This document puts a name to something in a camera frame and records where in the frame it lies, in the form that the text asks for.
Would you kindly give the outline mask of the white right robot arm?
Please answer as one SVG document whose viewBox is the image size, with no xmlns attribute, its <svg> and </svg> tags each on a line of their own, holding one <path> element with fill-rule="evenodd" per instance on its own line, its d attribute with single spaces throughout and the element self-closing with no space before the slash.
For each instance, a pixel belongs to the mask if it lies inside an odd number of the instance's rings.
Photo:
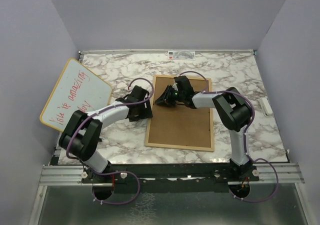
<svg viewBox="0 0 320 225">
<path fill-rule="evenodd" d="M 178 102 L 190 109 L 216 109 L 222 124 L 228 129 L 231 142 L 229 174 L 240 181 L 248 174 L 246 166 L 252 164 L 248 152 L 247 130 L 255 118 L 252 103 L 235 87 L 222 91 L 195 91 L 189 79 L 182 75 L 174 78 L 155 100 L 162 107 L 174 107 Z"/>
</svg>

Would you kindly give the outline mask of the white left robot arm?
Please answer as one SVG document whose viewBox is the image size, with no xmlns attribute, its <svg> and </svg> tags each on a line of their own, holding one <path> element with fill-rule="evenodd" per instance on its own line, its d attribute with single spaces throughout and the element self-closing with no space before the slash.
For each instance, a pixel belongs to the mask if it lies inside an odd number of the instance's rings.
<svg viewBox="0 0 320 225">
<path fill-rule="evenodd" d="M 150 96 L 140 86 L 134 86 L 130 94 L 116 99 L 110 105 L 92 112 L 76 110 L 62 132 L 58 145 L 66 155 L 83 162 L 93 169 L 97 181 L 106 182 L 111 175 L 110 162 L 97 150 L 101 132 L 115 122 L 128 119 L 130 122 L 153 117 Z"/>
</svg>

